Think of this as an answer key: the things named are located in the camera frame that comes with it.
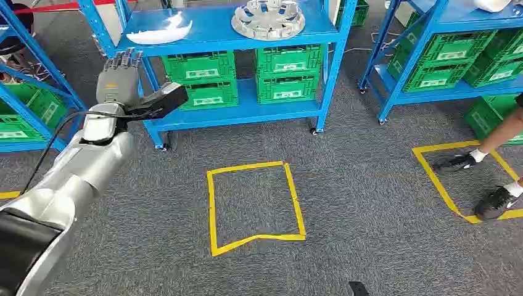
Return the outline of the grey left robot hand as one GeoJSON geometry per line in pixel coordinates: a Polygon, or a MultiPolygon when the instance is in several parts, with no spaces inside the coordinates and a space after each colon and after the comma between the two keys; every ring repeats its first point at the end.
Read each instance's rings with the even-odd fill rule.
{"type": "Polygon", "coordinates": [[[97,103],[118,102],[127,107],[139,103],[138,68],[141,56],[141,51],[135,52],[133,47],[129,47],[107,59],[97,79],[97,103]]]}

